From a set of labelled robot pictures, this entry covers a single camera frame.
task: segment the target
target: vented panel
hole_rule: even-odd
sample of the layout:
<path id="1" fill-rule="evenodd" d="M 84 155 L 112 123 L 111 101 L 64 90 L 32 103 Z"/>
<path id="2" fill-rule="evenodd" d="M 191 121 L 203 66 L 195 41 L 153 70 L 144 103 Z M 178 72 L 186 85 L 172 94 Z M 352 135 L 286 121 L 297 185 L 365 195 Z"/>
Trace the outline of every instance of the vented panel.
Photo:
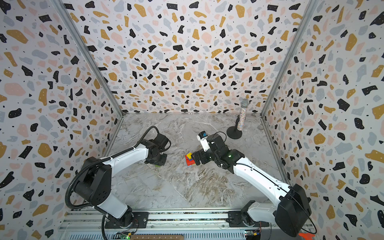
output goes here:
<path id="1" fill-rule="evenodd" d="M 108 240 L 120 239 L 120 234 L 105 232 Z M 244 240 L 244 230 L 194 230 L 194 231 L 140 231 L 145 235 L 183 235 L 184 240 Z M 72 232 L 68 240 L 97 240 L 103 239 L 101 232 Z"/>

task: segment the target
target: speckled wall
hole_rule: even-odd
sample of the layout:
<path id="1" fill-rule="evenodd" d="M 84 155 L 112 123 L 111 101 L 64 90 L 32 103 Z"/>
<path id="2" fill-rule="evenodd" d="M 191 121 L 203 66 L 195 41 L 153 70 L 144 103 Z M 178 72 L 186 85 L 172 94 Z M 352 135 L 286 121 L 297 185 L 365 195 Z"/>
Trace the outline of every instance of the speckled wall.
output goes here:
<path id="1" fill-rule="evenodd" d="M 53 239 L 117 115 L 49 1 L 0 0 L 0 239 Z"/>
<path id="2" fill-rule="evenodd" d="M 124 112 L 261 111 L 305 0 L 65 0 Z"/>
<path id="3" fill-rule="evenodd" d="M 265 116 L 319 239 L 384 239 L 383 10 L 319 1 Z"/>

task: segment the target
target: gray marble surface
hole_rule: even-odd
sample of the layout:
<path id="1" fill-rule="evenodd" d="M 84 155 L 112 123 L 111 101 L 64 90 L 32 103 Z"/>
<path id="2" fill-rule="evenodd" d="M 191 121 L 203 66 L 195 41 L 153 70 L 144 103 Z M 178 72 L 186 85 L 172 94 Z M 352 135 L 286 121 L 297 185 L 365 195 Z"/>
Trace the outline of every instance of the gray marble surface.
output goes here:
<path id="1" fill-rule="evenodd" d="M 237 114 L 127 114 L 111 154 L 133 146 L 155 125 L 172 141 L 162 167 L 137 162 L 112 178 L 112 192 L 132 208 L 243 207 L 248 201 L 269 202 L 258 189 L 214 162 L 187 167 L 185 155 L 202 149 L 196 136 L 233 126 Z M 146 139 L 153 139 L 152 129 Z M 281 180 L 258 114 L 248 114 L 243 136 L 227 138 L 230 149 L 244 153 L 255 165 Z"/>

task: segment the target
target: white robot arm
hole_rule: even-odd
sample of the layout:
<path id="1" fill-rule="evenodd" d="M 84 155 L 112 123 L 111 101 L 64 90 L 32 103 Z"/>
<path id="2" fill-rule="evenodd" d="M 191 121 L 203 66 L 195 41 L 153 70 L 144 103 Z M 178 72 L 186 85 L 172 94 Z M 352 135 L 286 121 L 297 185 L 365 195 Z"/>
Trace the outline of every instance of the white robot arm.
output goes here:
<path id="1" fill-rule="evenodd" d="M 264 193 L 276 208 L 265 208 L 263 204 L 250 201 L 242 209 L 242 220 L 247 226 L 255 222 L 275 222 L 288 235 L 295 237 L 311 215 L 305 191 L 298 184 L 293 187 L 279 181 L 255 166 L 244 154 L 230 150 L 218 134 L 198 134 L 203 149 L 194 152 L 196 165 L 214 161 L 218 167 L 227 169 L 244 178 Z"/>
<path id="2" fill-rule="evenodd" d="M 152 128 L 157 131 L 157 136 L 155 139 L 145 140 L 145 135 Z M 142 160 L 145 160 L 146 164 L 163 166 L 167 159 L 167 154 L 163 152 L 167 151 L 170 145 L 171 141 L 160 134 L 155 126 L 151 126 L 135 146 L 109 157 L 86 159 L 80 172 L 67 188 L 65 194 L 67 207 L 79 209 L 92 206 L 104 215 L 108 215 L 108 219 L 113 219 L 118 226 L 129 226 L 133 221 L 132 209 L 111 193 L 111 178 L 119 171 Z M 88 203 L 73 205 L 70 201 L 72 192 L 79 194 Z"/>

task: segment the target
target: metal bracket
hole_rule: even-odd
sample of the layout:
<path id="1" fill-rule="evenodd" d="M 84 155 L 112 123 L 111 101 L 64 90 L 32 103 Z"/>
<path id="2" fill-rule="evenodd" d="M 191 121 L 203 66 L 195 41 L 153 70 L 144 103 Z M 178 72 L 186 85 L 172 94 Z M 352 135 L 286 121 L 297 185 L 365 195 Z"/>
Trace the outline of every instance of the metal bracket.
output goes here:
<path id="1" fill-rule="evenodd" d="M 148 222 L 149 212 L 133 212 L 133 225 L 130 229 L 133 231 L 138 228 L 146 228 Z M 116 229 L 119 228 L 115 220 L 110 220 L 106 222 L 105 229 Z"/>
<path id="2" fill-rule="evenodd" d="M 228 211 L 228 219 L 226 220 L 229 223 L 229 227 L 248 227 L 243 223 L 241 217 L 241 211 Z M 269 227 L 269 222 L 260 222 L 261 227 Z M 257 222 L 255 229 L 260 227 L 260 224 Z"/>

